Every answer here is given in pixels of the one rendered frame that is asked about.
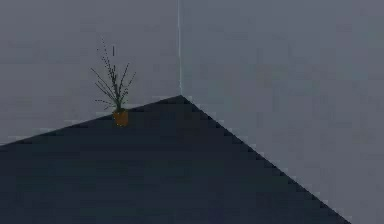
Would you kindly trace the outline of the house plant in orange pot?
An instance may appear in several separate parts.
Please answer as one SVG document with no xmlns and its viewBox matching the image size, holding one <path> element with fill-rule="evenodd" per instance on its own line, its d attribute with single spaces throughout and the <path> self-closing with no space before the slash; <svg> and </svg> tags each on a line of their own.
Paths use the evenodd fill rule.
<svg viewBox="0 0 384 224">
<path fill-rule="evenodd" d="M 100 59 L 106 69 L 106 78 L 103 78 L 94 68 L 91 68 L 91 71 L 97 78 L 95 86 L 107 97 L 107 100 L 96 99 L 96 102 L 104 103 L 105 110 L 112 108 L 112 118 L 115 125 L 118 127 L 126 127 L 129 123 L 129 112 L 124 105 L 128 102 L 130 86 L 136 78 L 137 73 L 133 72 L 130 79 L 127 80 L 130 67 L 130 63 L 127 63 L 123 73 L 119 74 L 118 66 L 112 61 L 112 58 L 116 56 L 115 47 L 112 47 L 111 54 L 109 54 L 104 38 L 101 38 L 101 43 L 103 48 L 97 49 L 97 52 L 102 53 Z"/>
</svg>

